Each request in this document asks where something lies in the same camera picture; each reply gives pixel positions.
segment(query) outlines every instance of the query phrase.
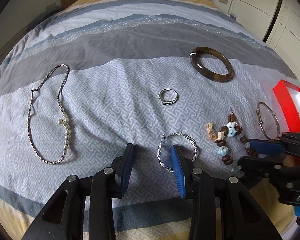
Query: patterned bedspread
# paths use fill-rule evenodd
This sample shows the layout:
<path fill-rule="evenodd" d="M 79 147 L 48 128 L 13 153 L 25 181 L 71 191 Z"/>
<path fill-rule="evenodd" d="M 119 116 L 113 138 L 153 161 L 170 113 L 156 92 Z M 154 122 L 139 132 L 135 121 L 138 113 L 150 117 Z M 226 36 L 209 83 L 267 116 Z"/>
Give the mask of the patterned bedspread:
<path fill-rule="evenodd" d="M 234 68 L 233 80 L 217 83 L 200 75 L 189 60 L 198 46 L 225 55 Z M 226 73 L 218 59 L 202 61 L 210 70 Z M 29 145 L 27 111 L 31 89 L 58 64 L 71 70 L 62 97 L 73 133 L 64 162 L 47 165 Z M 63 149 L 56 96 L 64 73 L 58 68 L 47 80 L 31 116 L 34 144 L 48 160 L 57 160 Z M 206 124 L 221 127 L 232 107 L 248 137 L 265 139 L 255 114 L 257 103 L 264 101 L 288 131 L 272 93 L 281 79 L 300 86 L 272 49 L 210 0 L 77 1 L 31 30 L 0 66 L 1 223 L 14 240 L 21 239 L 67 176 L 92 176 L 133 143 L 137 152 L 128 191 L 122 200 L 113 199 L 117 238 L 187 239 L 192 202 L 180 198 L 173 174 L 158 163 L 161 135 L 188 133 L 199 147 L 195 166 L 226 178 Z M 164 88 L 178 92 L 177 103 L 160 104 L 157 95 Z M 173 143 L 191 151 L 185 139 L 165 141 L 167 164 Z M 231 140 L 230 151 L 235 159 L 245 155 L 238 138 Z M 284 233 L 294 219 L 293 208 L 279 204 L 267 182 L 257 187 L 254 196 Z M 87 239 L 89 199 L 85 209 Z"/>

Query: electrical outlet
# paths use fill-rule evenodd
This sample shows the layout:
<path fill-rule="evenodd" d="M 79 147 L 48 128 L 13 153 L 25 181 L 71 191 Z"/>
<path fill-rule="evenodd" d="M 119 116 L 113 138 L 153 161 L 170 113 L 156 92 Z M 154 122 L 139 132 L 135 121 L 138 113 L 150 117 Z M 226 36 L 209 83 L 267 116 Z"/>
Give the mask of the electrical outlet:
<path fill-rule="evenodd" d="M 227 3 L 228 3 L 228 0 L 219 0 L 219 2 L 224 3 L 224 4 L 227 4 Z"/>
<path fill-rule="evenodd" d="M 57 6 L 57 3 L 54 2 L 54 3 L 52 3 L 52 4 L 50 4 L 50 5 L 48 5 L 48 6 L 46 7 L 46 11 L 48 11 L 48 10 L 50 10 L 51 8 L 56 7 L 56 6 Z"/>

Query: red box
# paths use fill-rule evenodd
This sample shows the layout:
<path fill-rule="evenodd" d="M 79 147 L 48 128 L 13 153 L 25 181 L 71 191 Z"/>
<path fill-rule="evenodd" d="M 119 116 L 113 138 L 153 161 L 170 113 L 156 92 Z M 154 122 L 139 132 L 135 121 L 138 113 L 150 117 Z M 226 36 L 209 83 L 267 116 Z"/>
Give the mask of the red box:
<path fill-rule="evenodd" d="M 289 132 L 300 132 L 300 88 L 288 81 L 280 80 L 273 88 L 279 101 Z M 295 158 L 295 164 L 300 165 L 300 158 Z"/>

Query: blue gripper pad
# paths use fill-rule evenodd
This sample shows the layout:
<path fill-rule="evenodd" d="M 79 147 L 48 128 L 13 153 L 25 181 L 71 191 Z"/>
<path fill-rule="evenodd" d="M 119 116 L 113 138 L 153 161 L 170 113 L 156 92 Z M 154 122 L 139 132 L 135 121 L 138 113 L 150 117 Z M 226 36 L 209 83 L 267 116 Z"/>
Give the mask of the blue gripper pad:
<path fill-rule="evenodd" d="M 285 151 L 285 147 L 281 143 L 256 139 L 250 139 L 249 142 L 258 154 L 277 155 Z"/>
<path fill-rule="evenodd" d="M 173 167 L 173 174 L 176 179 L 176 185 L 181 197 L 185 198 L 186 197 L 185 176 L 181 169 L 181 164 L 176 149 L 174 147 L 171 147 L 170 153 L 171 153 L 171 164 Z"/>
<path fill-rule="evenodd" d="M 125 163 L 125 166 L 122 169 L 121 178 L 120 178 L 121 186 L 122 186 L 122 190 L 121 190 L 122 197 L 128 190 L 129 180 L 130 180 L 131 171 L 134 163 L 134 156 L 135 156 L 134 145 L 129 143 L 122 156 L 125 158 L 124 160 L 122 160 Z"/>

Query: silver chain necklace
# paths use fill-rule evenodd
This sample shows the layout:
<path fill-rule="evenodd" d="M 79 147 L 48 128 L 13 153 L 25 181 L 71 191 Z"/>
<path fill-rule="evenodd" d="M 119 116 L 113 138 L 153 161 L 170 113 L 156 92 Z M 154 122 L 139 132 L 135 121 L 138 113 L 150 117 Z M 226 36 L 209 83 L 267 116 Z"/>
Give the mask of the silver chain necklace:
<path fill-rule="evenodd" d="M 30 114 L 31 114 L 31 108 L 32 108 L 32 103 L 33 103 L 33 93 L 35 91 L 39 91 L 40 88 L 42 87 L 42 85 L 44 84 L 44 82 L 52 75 L 52 73 L 59 67 L 66 67 L 67 68 L 67 72 L 65 74 L 65 78 L 63 79 L 63 82 L 60 86 L 60 89 L 59 89 L 59 92 L 58 92 L 58 95 L 57 95 L 57 101 L 58 101 L 58 105 L 59 105 L 59 108 L 61 110 L 61 113 L 63 115 L 63 119 L 59 119 L 58 120 L 58 124 L 60 125 L 63 125 L 65 128 L 66 128 L 66 140 L 65 140 L 65 146 L 64 146 L 64 149 L 63 149 L 63 152 L 62 152 L 62 155 L 60 157 L 60 159 L 58 159 L 57 161 L 53 161 L 53 162 L 50 162 L 50 161 L 47 161 L 45 160 L 42 155 L 37 151 L 36 147 L 34 146 L 33 144 L 33 141 L 32 141 L 32 136 L 31 136 L 31 129 L 30 129 Z M 48 75 L 44 78 L 44 80 L 42 80 L 41 84 L 36 88 L 36 89 L 32 89 L 31 90 L 31 100 L 30 100 L 30 106 L 29 106 L 29 112 L 28 112 L 28 120 L 27 120 L 27 130 L 28 130 L 28 139 L 29 139 L 29 143 L 32 147 L 32 150 L 34 151 L 35 155 L 41 160 L 43 161 L 44 163 L 47 163 L 47 164 L 58 164 L 58 163 L 61 163 L 63 161 L 63 159 L 65 158 L 66 156 L 66 153 L 67 153 L 67 150 L 68 150 L 68 147 L 69 147 L 69 138 L 70 138 L 70 125 L 69 125 L 69 117 L 68 115 L 66 114 L 63 106 L 61 105 L 60 103 L 60 99 L 59 99 L 59 96 L 62 92 L 62 89 L 66 83 L 66 80 L 68 78 L 68 75 L 69 75 L 69 72 L 70 72 L 70 68 L 68 65 L 65 65 L 65 64 L 60 64 L 60 65 L 57 65 L 55 66 L 49 73 Z"/>

